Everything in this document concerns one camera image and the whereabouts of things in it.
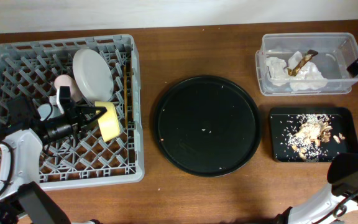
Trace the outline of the yellow bowl with food scraps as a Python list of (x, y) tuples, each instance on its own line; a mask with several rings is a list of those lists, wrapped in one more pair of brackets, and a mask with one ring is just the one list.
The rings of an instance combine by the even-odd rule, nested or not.
[(116, 107), (111, 102), (96, 101), (96, 107), (104, 107), (107, 109), (98, 119), (98, 125), (104, 142), (108, 142), (121, 134), (119, 120), (116, 113)]

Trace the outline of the wooden chopstick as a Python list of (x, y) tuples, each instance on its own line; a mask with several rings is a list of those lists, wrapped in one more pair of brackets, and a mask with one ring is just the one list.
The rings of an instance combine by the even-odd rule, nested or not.
[(131, 121), (134, 120), (134, 84), (133, 84), (133, 64), (131, 62), (131, 65), (130, 65), (130, 75), (129, 75), (129, 78), (130, 78), (130, 84), (131, 84)]
[(128, 117), (127, 117), (127, 67), (124, 66), (124, 118), (125, 118), (125, 128), (128, 129)]

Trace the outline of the white paper napkin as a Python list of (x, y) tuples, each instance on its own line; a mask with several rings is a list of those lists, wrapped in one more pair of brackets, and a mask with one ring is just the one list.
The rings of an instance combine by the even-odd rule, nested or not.
[(295, 68), (302, 58), (303, 55), (299, 51), (295, 52), (287, 61), (277, 57), (268, 57), (265, 63), (270, 72), (272, 84), (275, 86), (289, 84), (293, 91), (324, 88), (328, 81), (313, 62), (307, 62), (295, 77), (289, 76), (288, 69)]

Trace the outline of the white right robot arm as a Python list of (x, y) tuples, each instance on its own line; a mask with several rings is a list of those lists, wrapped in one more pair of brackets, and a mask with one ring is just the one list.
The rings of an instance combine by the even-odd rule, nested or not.
[(358, 210), (358, 154), (342, 153), (331, 163), (328, 184), (308, 201), (288, 207), (271, 222), (274, 224), (332, 223)]

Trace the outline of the gold foil wrapper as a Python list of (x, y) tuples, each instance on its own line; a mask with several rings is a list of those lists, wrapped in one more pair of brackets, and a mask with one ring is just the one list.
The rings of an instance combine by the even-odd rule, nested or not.
[(287, 69), (289, 76), (297, 76), (302, 67), (304, 67), (316, 55), (318, 55), (318, 52), (315, 50), (310, 49), (309, 51), (307, 51), (307, 53), (304, 54), (303, 58), (293, 69)]

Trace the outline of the pink plastic cup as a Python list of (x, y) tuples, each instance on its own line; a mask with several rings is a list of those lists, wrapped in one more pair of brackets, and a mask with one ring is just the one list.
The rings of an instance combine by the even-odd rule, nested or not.
[(63, 74), (59, 75), (55, 81), (54, 86), (56, 89), (59, 89), (61, 86), (69, 86), (70, 87), (70, 97), (75, 102), (79, 102), (82, 99), (82, 94), (76, 81), (69, 75)]

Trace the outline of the grey round plate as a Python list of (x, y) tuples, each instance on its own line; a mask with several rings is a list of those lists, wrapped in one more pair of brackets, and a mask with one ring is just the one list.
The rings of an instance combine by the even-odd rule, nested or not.
[(73, 57), (73, 74), (82, 95), (90, 102), (109, 101), (114, 84), (105, 59), (91, 49), (80, 49)]

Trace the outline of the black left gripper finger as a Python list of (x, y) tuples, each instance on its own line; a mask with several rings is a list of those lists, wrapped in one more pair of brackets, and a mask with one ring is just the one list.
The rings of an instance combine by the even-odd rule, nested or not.
[(93, 117), (91, 119), (80, 118), (78, 123), (78, 132), (86, 133), (88, 131), (92, 131), (95, 127), (98, 126), (99, 118)]
[(77, 116), (95, 115), (102, 116), (107, 112), (105, 106), (89, 106), (89, 105), (76, 105), (74, 106), (74, 114)]

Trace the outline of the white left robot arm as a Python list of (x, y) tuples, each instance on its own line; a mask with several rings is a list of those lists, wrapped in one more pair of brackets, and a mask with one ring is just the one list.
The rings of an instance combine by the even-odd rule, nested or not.
[(33, 223), (70, 222), (39, 185), (39, 157), (48, 152), (51, 143), (67, 137), (78, 139), (117, 116), (111, 102), (76, 104), (67, 86), (60, 87), (58, 99), (63, 114), (44, 120), (27, 96), (7, 103), (10, 124), (0, 129), (0, 223), (17, 223), (23, 213)]

